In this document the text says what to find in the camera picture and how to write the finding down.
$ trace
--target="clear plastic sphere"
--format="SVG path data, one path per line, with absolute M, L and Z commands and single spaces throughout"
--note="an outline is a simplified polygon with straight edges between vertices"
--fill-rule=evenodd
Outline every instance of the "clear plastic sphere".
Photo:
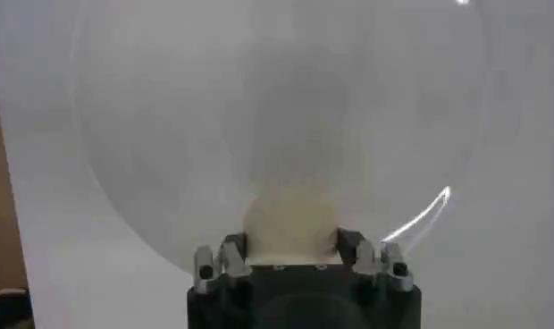
M 243 230 L 252 201 L 290 190 L 411 250 L 479 139 L 472 15 L 453 1 L 89 1 L 72 99 L 92 171 L 184 270 Z

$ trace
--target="beige ball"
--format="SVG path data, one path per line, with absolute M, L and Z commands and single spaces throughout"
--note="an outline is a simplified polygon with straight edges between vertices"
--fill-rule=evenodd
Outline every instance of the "beige ball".
M 337 219 L 318 193 L 281 188 L 261 194 L 245 217 L 248 263 L 293 265 L 336 262 Z

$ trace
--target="screw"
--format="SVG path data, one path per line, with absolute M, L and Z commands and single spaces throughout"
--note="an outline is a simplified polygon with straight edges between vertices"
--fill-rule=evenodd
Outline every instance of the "screw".
M 408 266 L 405 263 L 394 263 L 392 266 L 392 272 L 396 276 L 407 276 L 408 275 Z
M 209 280 L 214 277 L 214 268 L 210 265 L 199 267 L 199 277 L 202 280 Z

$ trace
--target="wooden surface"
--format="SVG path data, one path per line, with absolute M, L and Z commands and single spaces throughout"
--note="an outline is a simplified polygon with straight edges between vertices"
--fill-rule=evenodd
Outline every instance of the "wooden surface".
M 0 289 L 27 286 L 0 127 Z

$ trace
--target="white backdrop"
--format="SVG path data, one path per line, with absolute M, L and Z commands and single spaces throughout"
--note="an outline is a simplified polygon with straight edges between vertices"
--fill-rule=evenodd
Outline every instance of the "white backdrop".
M 434 19 L 457 9 L 444 0 L 393 4 Z M 37 325 L 183 326 L 188 275 L 114 211 L 73 125 L 68 74 L 79 7 L 0 0 L 0 111 Z M 424 327 L 554 328 L 554 0 L 482 0 L 461 10 L 470 12 L 449 29 L 481 33 L 462 50 L 485 65 L 485 121 L 458 202 L 410 255 Z M 443 40 L 415 49 L 446 52 Z

